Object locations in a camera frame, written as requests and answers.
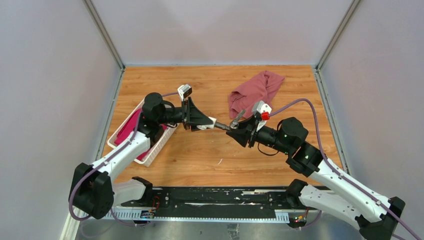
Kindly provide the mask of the white pipe elbow fitting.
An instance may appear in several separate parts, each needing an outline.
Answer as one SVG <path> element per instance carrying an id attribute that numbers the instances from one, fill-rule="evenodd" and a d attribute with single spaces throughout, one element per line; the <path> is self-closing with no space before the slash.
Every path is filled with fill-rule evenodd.
<path id="1" fill-rule="evenodd" d="M 208 118 L 209 118 L 209 122 L 207 124 L 197 125 L 196 127 L 199 130 L 202 130 L 202 131 L 207 130 L 207 129 L 214 129 L 215 128 L 215 124 L 217 122 L 217 119 L 214 118 L 214 117 L 211 117 L 211 116 L 209 116 Z"/>

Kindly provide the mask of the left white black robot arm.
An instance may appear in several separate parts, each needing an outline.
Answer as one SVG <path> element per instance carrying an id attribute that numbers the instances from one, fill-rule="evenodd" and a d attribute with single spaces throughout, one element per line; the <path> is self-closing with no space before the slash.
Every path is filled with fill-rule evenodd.
<path id="1" fill-rule="evenodd" d="M 127 201 L 135 200 L 142 207 L 152 203 L 153 193 L 142 178 L 113 182 L 139 155 L 160 143 L 164 125 L 182 123 L 187 129 L 199 131 L 213 129 L 217 123 L 216 118 L 197 109 L 189 93 L 179 96 L 181 106 L 175 107 L 160 93 L 146 95 L 134 127 L 121 144 L 92 164 L 82 162 L 75 168 L 68 197 L 69 214 L 74 220 L 101 219 L 114 206 Z"/>

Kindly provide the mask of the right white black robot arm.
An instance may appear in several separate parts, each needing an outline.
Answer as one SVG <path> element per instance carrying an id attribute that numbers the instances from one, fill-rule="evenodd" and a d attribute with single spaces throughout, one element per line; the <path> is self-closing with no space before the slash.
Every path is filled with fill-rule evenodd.
<path id="1" fill-rule="evenodd" d="M 286 163 L 295 172 L 309 177 L 333 194 L 323 192 L 305 181 L 295 179 L 285 195 L 292 209 L 301 205 L 330 214 L 353 226 L 367 240 L 389 240 L 400 223 L 405 202 L 381 195 L 335 165 L 318 148 L 306 141 L 308 130 L 295 117 L 281 120 L 276 129 L 259 126 L 255 117 L 230 128 L 226 134 L 242 147 L 258 143 L 287 156 Z"/>

